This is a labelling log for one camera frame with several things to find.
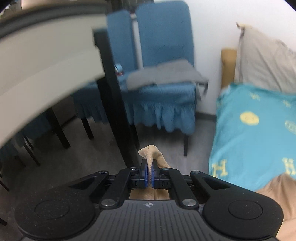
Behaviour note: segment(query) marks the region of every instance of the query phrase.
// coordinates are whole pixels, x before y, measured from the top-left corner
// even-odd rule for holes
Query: metal screw
[[[116,202],[113,199],[108,198],[101,201],[101,204],[105,207],[111,207],[114,206]]]
[[[195,200],[190,199],[190,198],[188,198],[188,199],[184,199],[184,200],[182,201],[182,203],[183,203],[183,205],[185,205],[185,206],[187,206],[187,207],[192,207],[192,206],[194,206],[194,205],[197,204],[197,202],[196,202]]]

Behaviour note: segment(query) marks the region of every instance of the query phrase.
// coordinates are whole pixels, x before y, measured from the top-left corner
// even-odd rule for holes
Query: wall
[[[221,84],[220,51],[237,46],[240,30],[236,22],[252,25],[296,50],[296,11],[284,0],[184,1],[192,20],[195,66],[210,79],[208,94],[198,106],[200,112],[216,113]]]

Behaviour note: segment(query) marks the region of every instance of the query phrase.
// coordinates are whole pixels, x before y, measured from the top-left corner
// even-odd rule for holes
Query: turquoise bed sheet
[[[217,100],[212,176],[255,191],[286,172],[296,179],[296,95],[231,84]]]

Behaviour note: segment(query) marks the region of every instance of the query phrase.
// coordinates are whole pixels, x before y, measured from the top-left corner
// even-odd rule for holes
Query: baseboard
[[[216,115],[211,115],[207,113],[196,112],[195,119],[197,120],[205,120],[205,121],[213,121],[216,122],[217,118]]]

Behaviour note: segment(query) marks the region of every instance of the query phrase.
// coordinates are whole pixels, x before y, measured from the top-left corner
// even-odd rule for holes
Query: headboard
[[[229,49],[229,48],[222,49],[221,60],[222,60],[221,88],[224,88],[234,80],[235,63],[237,60],[237,50]]]

